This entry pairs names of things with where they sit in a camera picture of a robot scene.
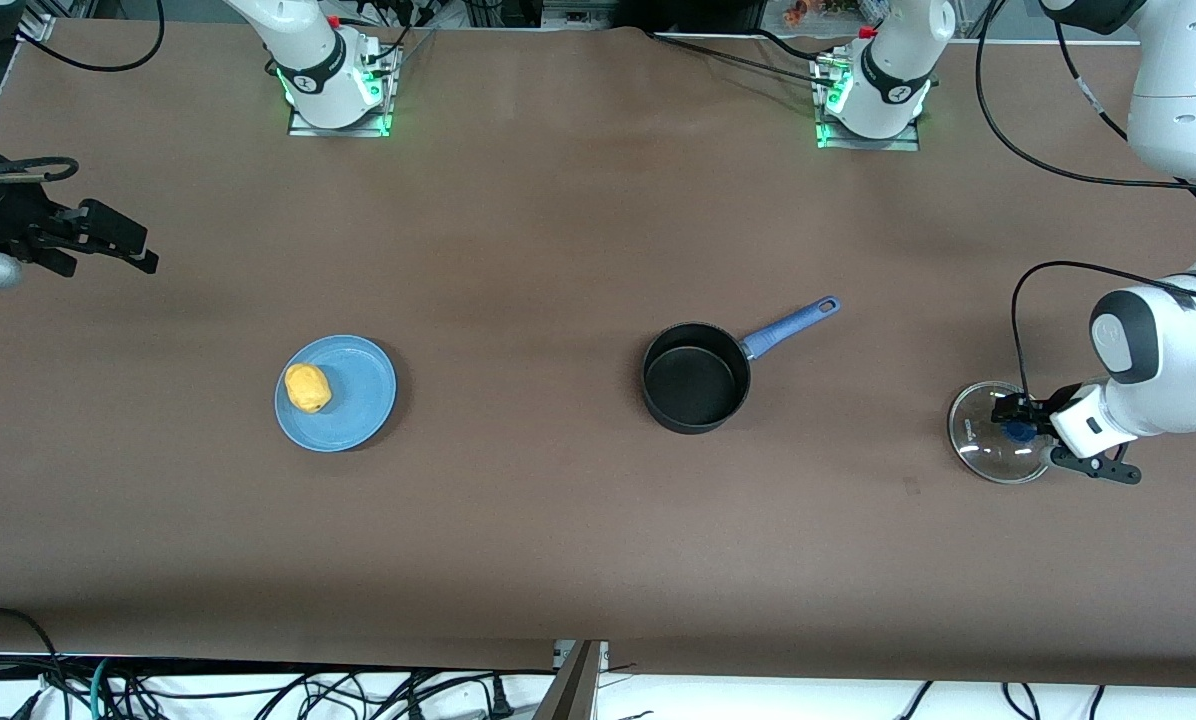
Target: blue pan handle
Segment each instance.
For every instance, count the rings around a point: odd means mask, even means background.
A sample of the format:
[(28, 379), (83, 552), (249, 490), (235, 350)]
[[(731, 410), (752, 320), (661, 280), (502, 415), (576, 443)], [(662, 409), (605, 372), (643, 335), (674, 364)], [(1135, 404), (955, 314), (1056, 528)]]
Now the blue pan handle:
[(840, 299), (828, 295), (810, 304), (807, 307), (803, 307), (803, 310), (795, 311), (795, 313), (786, 315), (783, 318), (761, 329), (761, 331), (750, 334), (749, 337), (745, 337), (740, 342), (742, 348), (745, 350), (745, 356), (749, 356), (750, 360), (759, 359), (764, 352), (794, 337), (795, 334), (805, 331), (805, 329), (828, 318), (828, 316), (837, 313), (840, 307), (842, 307)]

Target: table surface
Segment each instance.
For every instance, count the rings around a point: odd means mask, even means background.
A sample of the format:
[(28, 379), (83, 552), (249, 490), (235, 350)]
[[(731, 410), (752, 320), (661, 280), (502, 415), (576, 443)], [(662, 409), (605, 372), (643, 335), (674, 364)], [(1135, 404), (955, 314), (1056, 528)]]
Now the table surface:
[[(151, 33), (51, 42), (117, 61)], [(115, 75), (22, 49), (0, 152), (75, 155), (53, 199), (130, 214), (163, 262), (0, 292), (0, 605), (77, 652), (539, 666), (610, 637), (643, 671), (1196, 684), (1196, 434), (1136, 443), (1136, 488), (995, 486), (945, 434), (958, 389), (1014, 374), (1024, 269), (1184, 268), (1191, 201), (1014, 159), (972, 50), (903, 154), (817, 150), (799, 83), (631, 31), (439, 33), (371, 141), (287, 138), (249, 28), (169, 24)], [(1123, 114), (1137, 50), (1074, 53)], [(1043, 159), (1148, 173), (1055, 47), (986, 72)], [(1097, 374), (1112, 287), (1031, 281), (1037, 388)], [(721, 429), (645, 413), (659, 329), (826, 293), (841, 313), (763, 356)], [(401, 397), (368, 446), (311, 454), (274, 383), (334, 332), (386, 348)]]

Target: blue plate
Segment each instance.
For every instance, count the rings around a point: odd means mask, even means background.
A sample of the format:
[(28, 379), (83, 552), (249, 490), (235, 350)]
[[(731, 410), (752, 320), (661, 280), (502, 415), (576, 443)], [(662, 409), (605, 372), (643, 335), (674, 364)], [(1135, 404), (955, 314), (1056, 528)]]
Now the blue plate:
[[(283, 378), (292, 364), (318, 365), (332, 388), (332, 401), (309, 414), (291, 404)], [(295, 445), (338, 452), (361, 445), (384, 425), (398, 395), (393, 365), (380, 347), (352, 334), (334, 334), (306, 344), (287, 361), (274, 389), (274, 414)]]

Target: yellow lemon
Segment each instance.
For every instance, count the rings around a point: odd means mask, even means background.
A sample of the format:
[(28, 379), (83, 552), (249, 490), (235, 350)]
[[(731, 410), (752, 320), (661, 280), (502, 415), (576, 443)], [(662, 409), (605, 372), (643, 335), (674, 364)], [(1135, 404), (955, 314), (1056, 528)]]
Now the yellow lemon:
[(291, 404), (305, 413), (318, 413), (332, 399), (332, 386), (327, 384), (327, 376), (318, 370), (318, 365), (292, 365), (283, 374), (283, 384)]

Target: teal cable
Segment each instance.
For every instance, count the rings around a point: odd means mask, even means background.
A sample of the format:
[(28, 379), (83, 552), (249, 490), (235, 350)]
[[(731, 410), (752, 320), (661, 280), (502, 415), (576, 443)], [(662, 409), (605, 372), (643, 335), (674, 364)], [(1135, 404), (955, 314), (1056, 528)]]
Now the teal cable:
[(100, 678), (104, 678), (105, 665), (109, 665), (110, 660), (112, 660), (111, 657), (100, 660), (100, 664), (96, 665), (94, 673), (91, 675), (91, 720), (100, 720)]

